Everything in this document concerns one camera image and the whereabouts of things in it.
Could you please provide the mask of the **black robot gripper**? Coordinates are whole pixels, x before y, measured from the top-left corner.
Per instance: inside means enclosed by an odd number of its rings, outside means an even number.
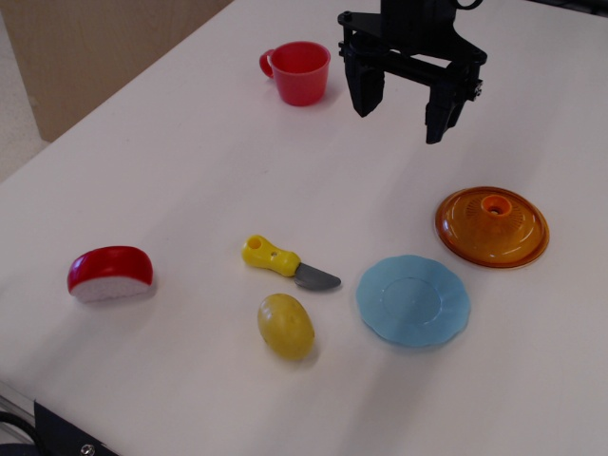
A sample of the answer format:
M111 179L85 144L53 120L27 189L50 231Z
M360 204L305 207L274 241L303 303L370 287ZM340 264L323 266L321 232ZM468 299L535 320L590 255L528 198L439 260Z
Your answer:
M427 144L439 143L465 102L481 94L480 69L487 55L455 29L459 11L479 1L382 1L376 13L346 10L340 56L356 113L364 118L382 102L385 75L429 88Z

